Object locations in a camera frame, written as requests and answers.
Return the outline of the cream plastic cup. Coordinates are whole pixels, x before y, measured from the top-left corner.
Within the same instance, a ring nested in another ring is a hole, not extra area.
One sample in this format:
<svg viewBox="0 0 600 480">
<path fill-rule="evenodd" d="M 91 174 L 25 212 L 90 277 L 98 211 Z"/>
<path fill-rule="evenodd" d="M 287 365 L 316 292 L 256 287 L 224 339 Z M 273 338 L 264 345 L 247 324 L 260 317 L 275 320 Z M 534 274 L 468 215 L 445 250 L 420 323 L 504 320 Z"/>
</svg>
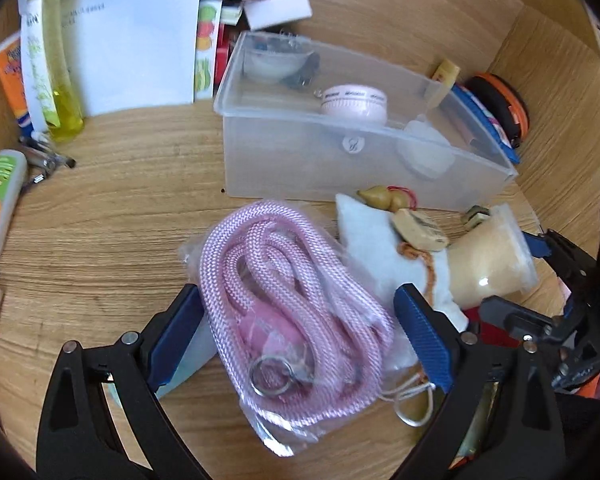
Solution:
<svg viewBox="0 0 600 480">
<path fill-rule="evenodd" d="M 539 278 L 521 228 L 508 205 L 453 242 L 448 252 L 450 292 L 463 309 L 483 299 L 528 292 Z"/>
</svg>

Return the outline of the beige rectangular eraser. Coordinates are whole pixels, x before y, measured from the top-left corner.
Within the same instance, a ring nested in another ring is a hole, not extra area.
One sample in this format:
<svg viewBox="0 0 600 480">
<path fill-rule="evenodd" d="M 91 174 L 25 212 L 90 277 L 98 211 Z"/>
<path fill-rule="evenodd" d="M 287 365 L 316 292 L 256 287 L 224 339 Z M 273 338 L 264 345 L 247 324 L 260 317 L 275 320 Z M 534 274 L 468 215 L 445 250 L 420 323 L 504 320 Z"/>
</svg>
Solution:
<svg viewBox="0 0 600 480">
<path fill-rule="evenodd" d="M 440 252 L 449 246 L 448 237 L 426 214 L 411 209 L 399 209 L 392 214 L 391 223 L 404 242 L 417 249 Z"/>
</svg>

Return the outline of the blue zipper pencil pouch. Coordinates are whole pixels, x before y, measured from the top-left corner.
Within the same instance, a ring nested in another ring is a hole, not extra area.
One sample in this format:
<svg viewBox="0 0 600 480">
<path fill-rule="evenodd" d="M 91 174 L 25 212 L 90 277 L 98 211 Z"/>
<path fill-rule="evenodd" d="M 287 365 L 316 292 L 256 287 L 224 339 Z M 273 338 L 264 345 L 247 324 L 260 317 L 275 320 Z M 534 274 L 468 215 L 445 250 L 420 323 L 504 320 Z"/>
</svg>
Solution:
<svg viewBox="0 0 600 480">
<path fill-rule="evenodd" d="M 512 147 L 512 144 L 510 144 L 505 130 L 493 114 L 486 109 L 473 93 L 461 84 L 454 84 L 452 92 L 454 96 L 463 102 L 471 114 L 478 119 L 478 122 L 483 125 L 483 128 L 490 133 L 490 136 L 492 136 L 498 146 L 503 150 L 509 161 L 514 165 L 518 165 L 520 159 L 515 149 Z"/>
</svg>

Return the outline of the wooden gourd charm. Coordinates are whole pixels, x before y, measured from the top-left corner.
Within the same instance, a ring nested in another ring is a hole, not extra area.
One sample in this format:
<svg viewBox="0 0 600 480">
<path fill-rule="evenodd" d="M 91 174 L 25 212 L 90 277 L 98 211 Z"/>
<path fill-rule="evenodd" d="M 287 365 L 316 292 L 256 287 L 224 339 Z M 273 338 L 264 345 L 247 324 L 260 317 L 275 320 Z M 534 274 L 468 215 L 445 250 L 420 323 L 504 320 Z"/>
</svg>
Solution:
<svg viewBox="0 0 600 480">
<path fill-rule="evenodd" d="M 415 193 L 404 186 L 376 185 L 365 190 L 358 190 L 356 195 L 367 206 L 390 212 L 400 209 L 415 210 L 418 206 Z"/>
</svg>

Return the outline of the black orange round case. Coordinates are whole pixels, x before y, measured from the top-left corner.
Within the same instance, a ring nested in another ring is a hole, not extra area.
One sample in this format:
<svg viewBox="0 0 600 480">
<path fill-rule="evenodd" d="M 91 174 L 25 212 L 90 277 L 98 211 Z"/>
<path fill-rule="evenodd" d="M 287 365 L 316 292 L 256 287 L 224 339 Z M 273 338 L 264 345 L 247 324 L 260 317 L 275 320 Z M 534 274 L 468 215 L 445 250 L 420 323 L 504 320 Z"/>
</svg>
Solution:
<svg viewBox="0 0 600 480">
<path fill-rule="evenodd" d="M 503 78 L 492 73 L 476 73 L 465 88 L 494 116 L 513 148 L 519 148 L 530 130 L 528 107 L 519 93 Z"/>
</svg>

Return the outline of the white round lid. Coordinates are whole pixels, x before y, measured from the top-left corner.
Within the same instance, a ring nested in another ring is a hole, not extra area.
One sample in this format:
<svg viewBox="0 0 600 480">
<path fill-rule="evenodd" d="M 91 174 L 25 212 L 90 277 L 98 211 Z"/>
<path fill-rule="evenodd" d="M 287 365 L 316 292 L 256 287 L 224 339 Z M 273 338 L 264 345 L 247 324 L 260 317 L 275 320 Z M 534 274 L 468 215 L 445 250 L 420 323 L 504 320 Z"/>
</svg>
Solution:
<svg viewBox="0 0 600 480">
<path fill-rule="evenodd" d="M 405 126 L 404 135 L 396 141 L 396 152 L 408 170 L 426 180 L 443 177 L 455 162 L 449 140 L 422 118 Z"/>
</svg>

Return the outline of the small yellow sunscreen bottle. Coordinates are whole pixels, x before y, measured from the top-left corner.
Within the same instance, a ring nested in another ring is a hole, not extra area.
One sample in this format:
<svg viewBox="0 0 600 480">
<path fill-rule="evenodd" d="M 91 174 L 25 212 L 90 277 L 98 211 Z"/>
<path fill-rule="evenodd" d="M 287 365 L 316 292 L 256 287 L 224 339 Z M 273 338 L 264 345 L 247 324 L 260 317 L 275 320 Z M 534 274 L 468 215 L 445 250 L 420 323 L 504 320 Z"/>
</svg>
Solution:
<svg viewBox="0 0 600 480">
<path fill-rule="evenodd" d="M 438 107 L 451 92 L 458 76 L 460 66 L 445 58 L 431 76 L 431 84 L 425 91 L 424 99 L 428 110 Z"/>
</svg>

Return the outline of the pink round mini fan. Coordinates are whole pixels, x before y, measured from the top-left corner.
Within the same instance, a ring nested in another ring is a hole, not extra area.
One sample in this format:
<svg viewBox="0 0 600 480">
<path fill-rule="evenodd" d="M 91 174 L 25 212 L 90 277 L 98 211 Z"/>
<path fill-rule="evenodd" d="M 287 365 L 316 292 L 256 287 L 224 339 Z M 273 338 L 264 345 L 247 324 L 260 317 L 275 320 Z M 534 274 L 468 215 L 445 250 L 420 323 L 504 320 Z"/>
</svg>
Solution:
<svg viewBox="0 0 600 480">
<path fill-rule="evenodd" d="M 385 125 L 388 120 L 388 99 L 384 92 L 374 87 L 338 84 L 322 93 L 321 113 L 330 117 Z"/>
</svg>

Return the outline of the metal pens bundle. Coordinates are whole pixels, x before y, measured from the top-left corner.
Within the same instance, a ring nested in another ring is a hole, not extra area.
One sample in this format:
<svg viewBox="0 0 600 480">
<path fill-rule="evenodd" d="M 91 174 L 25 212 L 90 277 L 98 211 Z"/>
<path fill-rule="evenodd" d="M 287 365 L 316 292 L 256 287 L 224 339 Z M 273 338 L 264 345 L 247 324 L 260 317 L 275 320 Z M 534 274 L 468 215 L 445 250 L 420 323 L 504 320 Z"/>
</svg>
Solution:
<svg viewBox="0 0 600 480">
<path fill-rule="evenodd" d="M 33 131 L 30 136 L 20 136 L 18 150 L 23 152 L 28 166 L 38 170 L 38 173 L 22 186 L 21 195 L 48 180 L 60 167 L 76 168 L 76 160 L 60 154 L 46 133 Z"/>
</svg>

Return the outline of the clear plastic storage bin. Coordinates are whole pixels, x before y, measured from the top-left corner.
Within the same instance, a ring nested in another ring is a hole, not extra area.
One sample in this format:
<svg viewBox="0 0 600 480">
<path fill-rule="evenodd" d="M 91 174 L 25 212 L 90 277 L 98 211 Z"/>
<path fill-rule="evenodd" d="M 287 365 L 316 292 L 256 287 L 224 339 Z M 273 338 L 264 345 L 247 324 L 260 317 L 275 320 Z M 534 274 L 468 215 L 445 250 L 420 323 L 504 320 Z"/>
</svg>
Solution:
<svg viewBox="0 0 600 480">
<path fill-rule="evenodd" d="M 259 84 L 242 71 L 246 47 L 313 51 L 298 74 Z M 385 93 L 385 125 L 321 113 L 322 93 L 362 84 Z M 223 121 L 225 188 L 230 196 L 332 200 L 371 186 L 404 186 L 420 206 L 465 210 L 485 203 L 516 178 L 516 168 L 452 90 L 428 110 L 431 80 L 379 58 L 304 37 L 244 32 L 214 101 Z M 396 141 L 414 119 L 430 122 L 451 143 L 452 168 L 437 180 L 408 170 Z"/>
</svg>

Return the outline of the yellow green spray bottle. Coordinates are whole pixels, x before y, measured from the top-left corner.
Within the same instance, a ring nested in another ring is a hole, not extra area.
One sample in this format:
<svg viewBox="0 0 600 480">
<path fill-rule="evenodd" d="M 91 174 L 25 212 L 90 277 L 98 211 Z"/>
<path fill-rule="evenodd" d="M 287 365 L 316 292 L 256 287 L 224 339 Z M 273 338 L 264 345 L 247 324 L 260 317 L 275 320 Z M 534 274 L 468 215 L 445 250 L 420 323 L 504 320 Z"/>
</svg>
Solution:
<svg viewBox="0 0 600 480">
<path fill-rule="evenodd" d="M 60 0 L 18 0 L 22 76 L 28 111 L 36 131 L 53 144 L 75 139 L 83 114 L 67 66 Z"/>
</svg>

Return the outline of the small clear bowl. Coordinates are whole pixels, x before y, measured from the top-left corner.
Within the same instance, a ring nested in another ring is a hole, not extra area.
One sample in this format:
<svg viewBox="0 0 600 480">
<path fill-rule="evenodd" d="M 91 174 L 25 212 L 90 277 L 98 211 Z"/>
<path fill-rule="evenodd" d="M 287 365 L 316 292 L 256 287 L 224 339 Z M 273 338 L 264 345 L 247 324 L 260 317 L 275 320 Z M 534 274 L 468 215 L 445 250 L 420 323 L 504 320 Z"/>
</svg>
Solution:
<svg viewBox="0 0 600 480">
<path fill-rule="evenodd" d="M 312 54 L 313 51 L 302 48 L 277 50 L 272 44 L 255 42 L 246 47 L 242 71 L 246 78 L 259 84 L 278 84 L 298 74 Z"/>
</svg>

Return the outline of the large white paper sheet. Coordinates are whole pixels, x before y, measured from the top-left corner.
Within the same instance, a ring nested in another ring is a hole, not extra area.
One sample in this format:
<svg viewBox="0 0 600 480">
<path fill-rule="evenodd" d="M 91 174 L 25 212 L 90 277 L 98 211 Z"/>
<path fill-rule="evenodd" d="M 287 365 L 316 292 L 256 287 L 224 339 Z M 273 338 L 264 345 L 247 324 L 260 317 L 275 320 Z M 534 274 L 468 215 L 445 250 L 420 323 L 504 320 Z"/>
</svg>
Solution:
<svg viewBox="0 0 600 480">
<path fill-rule="evenodd" d="M 60 0 L 83 115 L 194 102 L 199 0 Z"/>
</svg>

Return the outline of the fruit pattern sticker card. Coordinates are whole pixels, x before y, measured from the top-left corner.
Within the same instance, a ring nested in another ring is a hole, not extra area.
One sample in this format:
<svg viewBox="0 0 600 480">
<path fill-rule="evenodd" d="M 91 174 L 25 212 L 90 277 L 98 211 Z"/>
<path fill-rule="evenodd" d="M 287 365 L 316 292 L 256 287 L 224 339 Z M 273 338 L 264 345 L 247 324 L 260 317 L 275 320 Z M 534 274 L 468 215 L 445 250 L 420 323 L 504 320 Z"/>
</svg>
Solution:
<svg viewBox="0 0 600 480">
<path fill-rule="evenodd" d="M 221 0 L 200 0 L 194 66 L 194 100 L 213 96 L 216 48 L 221 25 Z"/>
</svg>

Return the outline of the white drawstring cloth pouch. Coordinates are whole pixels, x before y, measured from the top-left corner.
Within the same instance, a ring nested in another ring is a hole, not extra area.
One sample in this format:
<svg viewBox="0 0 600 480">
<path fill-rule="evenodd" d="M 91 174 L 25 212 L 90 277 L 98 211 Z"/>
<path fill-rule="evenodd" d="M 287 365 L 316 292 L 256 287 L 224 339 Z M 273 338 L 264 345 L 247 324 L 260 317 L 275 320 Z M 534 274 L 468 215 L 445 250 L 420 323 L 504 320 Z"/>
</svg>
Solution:
<svg viewBox="0 0 600 480">
<path fill-rule="evenodd" d="M 394 313 L 393 297 L 401 285 L 413 284 L 419 292 L 426 292 L 426 264 L 398 253 L 402 240 L 393 229 L 390 212 L 370 208 L 344 194 L 336 196 L 336 211 L 341 246 L 363 284 L 390 314 Z M 432 265 L 436 277 L 431 289 L 432 307 L 461 332 L 468 326 L 468 318 L 453 300 L 445 250 L 432 255 Z"/>
</svg>

